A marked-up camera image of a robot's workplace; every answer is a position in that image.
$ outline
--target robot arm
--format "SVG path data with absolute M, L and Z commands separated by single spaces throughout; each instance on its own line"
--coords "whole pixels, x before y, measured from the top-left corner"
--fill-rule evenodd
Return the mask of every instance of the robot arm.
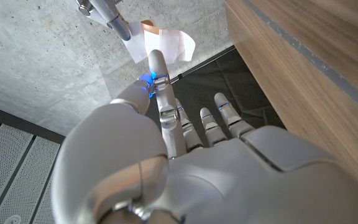
M 214 97 L 204 147 L 175 99 L 163 55 L 66 137 L 52 182 L 57 223 L 358 223 L 358 182 L 327 152 L 274 127 L 254 129 Z M 144 116 L 155 92 L 162 132 Z
M 120 15 L 114 0 L 65 0 L 69 6 L 79 10 L 84 16 L 110 27 L 125 41 L 131 39 L 128 23 Z

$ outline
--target wood grain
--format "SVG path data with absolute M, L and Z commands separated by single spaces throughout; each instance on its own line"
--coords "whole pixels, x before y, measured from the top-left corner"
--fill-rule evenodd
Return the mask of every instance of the wood grain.
M 358 1 L 250 1 L 358 88 Z
M 358 104 L 241 0 L 226 0 L 226 11 L 234 45 L 287 129 L 358 178 Z

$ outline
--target black floor mat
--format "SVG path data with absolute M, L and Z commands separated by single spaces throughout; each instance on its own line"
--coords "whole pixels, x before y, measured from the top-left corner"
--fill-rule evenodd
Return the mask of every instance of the black floor mat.
M 211 111 L 226 136 L 231 138 L 214 103 L 214 95 L 219 92 L 253 127 L 273 125 L 285 128 L 236 49 L 185 75 L 172 86 L 175 97 L 180 100 L 205 146 L 208 141 L 200 118 L 200 109 L 203 107 Z M 155 97 L 151 99 L 146 115 L 160 126 Z

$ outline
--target concrete floor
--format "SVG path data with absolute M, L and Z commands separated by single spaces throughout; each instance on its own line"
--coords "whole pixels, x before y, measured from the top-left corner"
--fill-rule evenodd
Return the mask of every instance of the concrete floor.
M 232 45 L 223 0 L 125 0 L 128 22 L 151 19 L 196 42 L 191 62 L 169 66 L 171 78 Z M 0 0 L 0 110 L 56 133 L 68 132 L 148 71 L 135 64 L 107 27 L 64 0 Z

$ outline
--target white tissue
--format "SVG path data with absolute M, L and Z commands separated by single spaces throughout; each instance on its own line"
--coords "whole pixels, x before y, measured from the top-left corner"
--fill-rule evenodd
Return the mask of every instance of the white tissue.
M 124 44 L 135 63 L 145 59 L 154 49 L 161 50 L 166 64 L 191 61 L 196 44 L 183 31 L 159 29 L 158 34 L 154 34 L 143 30 L 140 22 L 131 22 L 129 27 L 132 37 Z

